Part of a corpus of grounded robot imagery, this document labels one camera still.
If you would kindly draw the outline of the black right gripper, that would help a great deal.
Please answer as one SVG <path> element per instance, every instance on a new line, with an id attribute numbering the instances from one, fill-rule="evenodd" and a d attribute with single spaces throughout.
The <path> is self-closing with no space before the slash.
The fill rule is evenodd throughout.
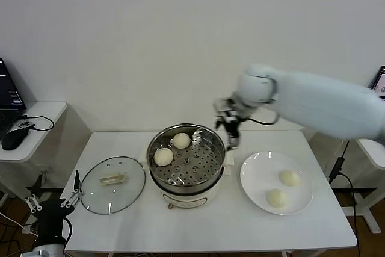
<path id="1" fill-rule="evenodd" d="M 222 100 L 221 119 L 215 121 L 214 128 L 217 131 L 223 124 L 228 136 L 227 151 L 237 149 L 240 142 L 240 133 L 238 130 L 241 117 L 239 116 L 239 110 L 236 102 L 231 98 L 225 98 Z"/>

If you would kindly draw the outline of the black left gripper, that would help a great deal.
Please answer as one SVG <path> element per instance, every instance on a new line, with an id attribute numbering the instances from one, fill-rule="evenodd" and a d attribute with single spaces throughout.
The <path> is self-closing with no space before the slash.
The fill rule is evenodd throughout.
<path id="1" fill-rule="evenodd" d="M 29 195 L 25 202 L 38 219 L 37 241 L 65 241 L 63 233 L 64 219 L 70 215 L 83 197 L 79 170 L 76 170 L 72 195 L 65 200 L 52 199 L 39 204 L 42 195 L 42 174 L 35 183 L 28 187 Z"/>

